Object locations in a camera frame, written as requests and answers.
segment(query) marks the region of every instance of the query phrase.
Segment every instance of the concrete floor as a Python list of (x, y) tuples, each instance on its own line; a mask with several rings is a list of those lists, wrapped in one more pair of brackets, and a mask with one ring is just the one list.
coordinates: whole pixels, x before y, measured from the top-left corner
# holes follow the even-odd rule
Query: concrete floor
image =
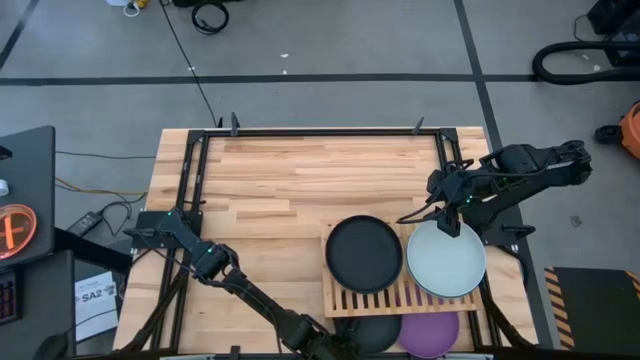
[[(541, 279), (549, 265), (640, 273), (640, 222), (634, 216), (640, 165), (622, 149), (591, 138), (594, 129), (616, 123), (638, 100), (640, 83), (558, 87), (491, 82), (483, 103), (472, 81), (400, 81), (397, 76), (398, 81), (294, 83), (275, 75), (466, 74), (471, 80), (479, 73), (470, 65), (460, 5), (477, 49), (478, 70), (527, 75), (538, 49), (573, 40), (573, 19), (594, 3), (245, 0), (227, 5), (229, 27), (211, 37), (195, 31), (189, 10), (170, 6), (168, 11), (199, 75), (274, 75), (274, 82), (218, 79), (203, 85), (216, 115), (228, 118), (234, 111), (244, 127), (413, 125), (425, 116), (424, 125), (489, 130), (497, 125), (497, 133), (489, 135), (505, 145), (543, 147), (584, 140), (593, 156), (589, 181), (549, 190), (521, 206), (524, 222), (538, 228), (529, 243)], [(21, 19), (24, 30), (12, 37)], [(579, 34), (596, 38), (584, 19)], [(8, 57), (0, 56), (0, 135), (51, 124), (57, 129), (58, 150), (153, 155), (163, 128), (212, 125), (194, 84), (150, 84), (154, 81), (149, 77), (191, 76), (155, 0), (136, 18), (124, 17), (120, 8), (103, 0), (4, 0), (0, 47), (7, 42), (15, 46), (5, 47)], [(608, 68), (606, 58), (596, 52), (557, 55), (548, 63), (565, 72)], [(137, 80), (121, 79), (131, 77)], [(78, 85), (74, 79), (79, 78), (93, 80)], [(10, 86), (7, 79), (26, 80), (24, 86)], [(31, 86), (42, 79), (62, 79), (68, 85)], [(99, 80), (109, 84), (96, 85)], [(486, 100), (495, 119), (487, 116)], [(57, 156), (56, 175), (85, 188), (144, 191), (151, 171), (151, 160)], [(110, 201), (108, 195), (57, 189), (56, 224), (67, 227)], [(123, 214), (113, 209), (108, 216), (117, 223)], [(572, 226), (571, 216), (580, 216), (583, 224)], [(111, 244), (125, 236), (112, 238), (101, 226), (89, 238)], [(551, 320), (546, 292), (542, 297)], [(551, 334), (558, 346), (555, 331)], [(109, 342), (108, 337), (92, 340), (80, 352), (106, 351)]]

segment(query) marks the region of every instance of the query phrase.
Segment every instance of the wooden table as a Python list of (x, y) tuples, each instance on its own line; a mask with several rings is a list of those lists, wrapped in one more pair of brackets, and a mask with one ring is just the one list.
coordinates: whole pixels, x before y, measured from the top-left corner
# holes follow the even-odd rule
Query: wooden table
[[(481, 127), (457, 131), (464, 159), (488, 153)], [(147, 210), (174, 206), (187, 133), (163, 131)], [(235, 249), (248, 278), (284, 308), (332, 329), (322, 300), (321, 224), (357, 214), (397, 218), (422, 206), (427, 176), (440, 167), (435, 149), (435, 139), (426, 136), (214, 138), (201, 236)], [(198, 154), (196, 148), (194, 173)], [(494, 248), (487, 248), (487, 258), (495, 302), (525, 338), (537, 342), (517, 260)], [(132, 269), (114, 348), (131, 340), (156, 305), (163, 265), (151, 253)], [(167, 314), (161, 346), (169, 344), (173, 308)], [(484, 312), (478, 316), (489, 344)], [(470, 351), (467, 316), (460, 314), (460, 320), (454, 350)], [(225, 291), (190, 281), (180, 353), (228, 353), (232, 345), (243, 353), (277, 351), (267, 321)], [(402, 351), (397, 345), (391, 350)]]

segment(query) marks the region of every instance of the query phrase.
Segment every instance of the vacuum hose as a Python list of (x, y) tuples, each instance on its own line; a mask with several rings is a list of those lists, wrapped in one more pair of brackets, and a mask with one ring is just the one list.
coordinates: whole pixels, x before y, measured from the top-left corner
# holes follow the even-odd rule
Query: vacuum hose
[(640, 66), (619, 67), (591, 74), (556, 75), (542, 65), (544, 58), (553, 53), (568, 50), (631, 50), (640, 52), (640, 43), (624, 41), (569, 41), (552, 44), (538, 51), (533, 58), (533, 73), (543, 81), (556, 85), (579, 85), (596, 81), (640, 80)]

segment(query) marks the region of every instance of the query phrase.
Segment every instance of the metal frame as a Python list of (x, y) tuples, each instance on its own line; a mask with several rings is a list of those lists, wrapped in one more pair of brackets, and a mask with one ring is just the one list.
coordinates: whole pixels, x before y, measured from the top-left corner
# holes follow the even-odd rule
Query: metal frame
[[(178, 196), (176, 199), (176, 207), (184, 210), (184, 205), (188, 203), (185, 201), (185, 194), (187, 185), (189, 182), (189, 171), (191, 168), (191, 161), (193, 158), (193, 150), (197, 142), (201, 143), (200, 157), (198, 159), (198, 168), (196, 172), (195, 189), (193, 193), (193, 200), (191, 208), (187, 211), (190, 216), (196, 216), (200, 213), (200, 202), (202, 199), (202, 186), (204, 173), (206, 170), (207, 154), (209, 148), (209, 141), (216, 137), (294, 137), (294, 136), (434, 136), (436, 141), (436, 149), (438, 151), (438, 160), (440, 167), (444, 168), (447, 163), (447, 154), (445, 150), (445, 141), (448, 140), (451, 143), (451, 149), (454, 160), (462, 160), (462, 153), (460, 151), (460, 144), (458, 142), (458, 133), (455, 128), (293, 128), (293, 129), (217, 129), (217, 130), (190, 130), (187, 136), (187, 144), (185, 149), (184, 161), (182, 166), (182, 172), (180, 175), (180, 182), (178, 186)], [(168, 250), (168, 256), (175, 256), (175, 249)], [(190, 254), (186, 253), (182, 258), (182, 264), (188, 266), (190, 263)], [(161, 288), (159, 298), (162, 298), (171, 280), (171, 273), (173, 269), (173, 261), (165, 260), (165, 267), (162, 274)], [(180, 344), (180, 334), (182, 330), (182, 320), (184, 315), (184, 304), (187, 295), (187, 286), (184, 286), (179, 290), (176, 300), (176, 309), (173, 318), (173, 324), (171, 327), (171, 344), (170, 348), (177, 351)], [(480, 286), (485, 286), (488, 289), (488, 281), (483, 279)], [(491, 316), (486, 313), (489, 323), (489, 332), (491, 335), (492, 345), (501, 346), (500, 333), (496, 324), (492, 321)], [(483, 345), (482, 334), (480, 333), (480, 326), (478, 323), (478, 315), (475, 311), (468, 312), (469, 325), (471, 330), (471, 338), (475, 349), (478, 349)], [(160, 339), (162, 337), (162, 328), (164, 322), (161, 320), (158, 327), (155, 329), (151, 339), (151, 349), (158, 349), (160, 345)], [(216, 354), (218, 356), (229, 356), (228, 354)], [(242, 355), (242, 358), (255, 358), (265, 359), (279, 355), (277, 354), (251, 354)], [(411, 356), (407, 353), (395, 353), (385, 354), (383, 358), (388, 359), (408, 359)]]

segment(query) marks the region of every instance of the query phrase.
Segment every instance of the black desk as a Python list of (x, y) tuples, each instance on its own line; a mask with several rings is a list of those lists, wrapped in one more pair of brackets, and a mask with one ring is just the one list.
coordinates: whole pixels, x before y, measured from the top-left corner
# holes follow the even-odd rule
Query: black desk
[(24, 204), (37, 217), (34, 238), (18, 254), (0, 260), (0, 269), (22, 274), (22, 317), (0, 325), (0, 358), (31, 359), (48, 336), (67, 334), (67, 356), (75, 355), (74, 258), (123, 274), (131, 257), (55, 228), (55, 129), (44, 126), (0, 138), (13, 152), (0, 161), (0, 179), (10, 193), (0, 206)]

